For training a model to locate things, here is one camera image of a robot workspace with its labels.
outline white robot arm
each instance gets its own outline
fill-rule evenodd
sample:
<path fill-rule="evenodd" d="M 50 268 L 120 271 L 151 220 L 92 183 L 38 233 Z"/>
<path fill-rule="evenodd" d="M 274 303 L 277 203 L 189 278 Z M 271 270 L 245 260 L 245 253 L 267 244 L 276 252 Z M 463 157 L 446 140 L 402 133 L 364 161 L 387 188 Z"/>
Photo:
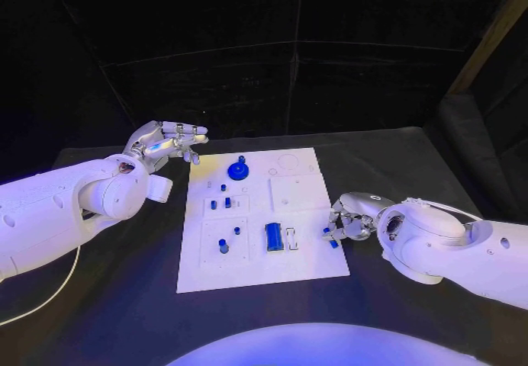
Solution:
<path fill-rule="evenodd" d="M 173 182 L 156 172 L 169 157 L 199 164 L 190 145 L 206 128 L 151 121 L 123 154 L 0 186 L 0 280 L 45 265 L 128 219 L 146 198 L 166 202 Z"/>
<path fill-rule="evenodd" d="M 446 211 L 472 221 L 462 224 Z M 395 204 L 374 194 L 346 193 L 329 229 L 323 238 L 336 242 L 364 240 L 378 230 L 382 257 L 408 278 L 423 284 L 449 278 L 473 294 L 528 309 L 528 226 L 482 220 L 420 199 Z"/>

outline hole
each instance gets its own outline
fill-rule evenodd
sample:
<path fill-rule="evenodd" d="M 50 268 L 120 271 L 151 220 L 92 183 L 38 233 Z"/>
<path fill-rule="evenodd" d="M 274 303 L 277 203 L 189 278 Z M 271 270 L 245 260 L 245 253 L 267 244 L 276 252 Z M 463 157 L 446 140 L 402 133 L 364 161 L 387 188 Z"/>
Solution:
<path fill-rule="evenodd" d="M 53 196 L 53 202 L 58 205 L 58 208 L 62 208 L 63 207 L 62 199 L 56 195 Z"/>
<path fill-rule="evenodd" d="M 14 227 L 14 219 L 10 216 L 7 215 L 3 216 L 3 222 L 9 227 Z"/>
<path fill-rule="evenodd" d="M 505 249 L 509 249 L 509 240 L 506 238 L 501 239 L 501 245 L 503 246 Z"/>

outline table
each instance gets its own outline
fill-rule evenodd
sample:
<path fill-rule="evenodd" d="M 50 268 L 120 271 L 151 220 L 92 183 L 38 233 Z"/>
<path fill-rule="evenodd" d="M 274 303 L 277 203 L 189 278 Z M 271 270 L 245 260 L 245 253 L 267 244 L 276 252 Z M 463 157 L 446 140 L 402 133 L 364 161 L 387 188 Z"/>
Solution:
<path fill-rule="evenodd" d="M 394 201 L 421 197 L 478 213 L 417 127 L 218 140 L 196 151 L 310 146 L 332 202 L 348 191 L 368 191 Z M 56 166 L 121 151 L 65 149 Z M 138 214 L 81 247 L 62 293 L 38 313 L 0 329 L 4 360 L 160 365 L 235 333 L 320 322 L 401 332 L 493 364 L 528 362 L 528 311 L 475 296 L 449 280 L 434 286 L 411 281 L 382 259 L 375 236 L 343 243 L 349 277 L 176 294 L 188 173 L 188 164 L 172 160 L 160 170 L 173 180 L 167 203 L 147 201 Z M 20 307 L 39 304 L 69 271 L 72 257 L 69 253 L 6 280 L 0 294 L 12 289 Z"/>

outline blue object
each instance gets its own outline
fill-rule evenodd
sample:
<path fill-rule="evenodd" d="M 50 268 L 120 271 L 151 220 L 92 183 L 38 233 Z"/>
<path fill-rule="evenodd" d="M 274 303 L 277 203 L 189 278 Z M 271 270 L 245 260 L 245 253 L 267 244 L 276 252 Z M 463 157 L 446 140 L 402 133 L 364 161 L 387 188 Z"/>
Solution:
<path fill-rule="evenodd" d="M 219 240 L 218 245 L 221 253 L 225 254 L 229 251 L 229 246 L 224 239 Z"/>
<path fill-rule="evenodd" d="M 280 236 L 280 224 L 268 223 L 267 229 L 267 251 L 284 250 L 283 238 Z"/>
<path fill-rule="evenodd" d="M 231 164 L 231 167 L 228 168 L 228 176 L 234 181 L 241 181 L 245 179 L 250 175 L 250 168 L 245 165 L 245 158 L 241 155 L 238 157 L 238 162 Z"/>
<path fill-rule="evenodd" d="M 327 233 L 329 231 L 330 231 L 330 229 L 326 227 L 323 232 Z M 339 246 L 338 241 L 335 241 L 335 240 L 330 240 L 330 244 L 332 244 L 333 249 Z"/>

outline white cable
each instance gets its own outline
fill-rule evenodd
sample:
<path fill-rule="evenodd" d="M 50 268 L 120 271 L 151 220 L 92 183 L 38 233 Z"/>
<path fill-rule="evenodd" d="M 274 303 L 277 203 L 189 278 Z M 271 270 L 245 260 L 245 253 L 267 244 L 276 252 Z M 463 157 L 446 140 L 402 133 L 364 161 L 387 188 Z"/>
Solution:
<path fill-rule="evenodd" d="M 470 213 L 459 210 L 457 208 L 454 208 L 452 206 L 447 206 L 446 204 L 440 204 L 437 202 L 426 201 L 421 198 L 407 198 L 407 200 L 404 200 L 404 202 L 417 203 L 417 204 L 428 204 L 430 206 L 434 206 L 437 208 L 441 208 L 443 210 L 447 210 L 447 211 L 452 211 L 452 212 L 457 212 L 459 214 L 466 215 L 475 221 L 482 221 L 482 219 L 476 215 L 473 215 L 473 214 L 470 214 Z"/>
<path fill-rule="evenodd" d="M 33 310 L 30 310 L 27 313 L 23 313 L 22 315 L 16 316 L 14 318 L 6 320 L 4 322 L 0 323 L 0 326 L 4 326 L 6 324 L 9 324 L 10 322 L 14 322 L 16 320 L 19 320 L 20 318 L 23 318 L 25 316 L 30 315 L 38 309 L 40 309 L 40 307 L 43 307 L 46 305 L 46 303 L 58 296 L 58 293 L 61 292 L 61 290 L 63 289 L 63 287 L 66 286 L 66 283 L 69 281 L 69 277 L 74 274 L 75 271 L 75 267 L 76 267 L 76 260 L 79 259 L 79 252 L 81 252 L 81 247 L 76 247 L 76 254 L 75 254 L 75 259 L 74 259 L 74 264 L 72 264 L 72 269 L 69 270 L 66 279 L 63 280 L 63 283 L 61 285 L 61 287 L 58 288 L 58 290 L 55 291 L 55 294 L 52 295 L 52 297 L 40 304 L 39 307 L 36 307 Z"/>

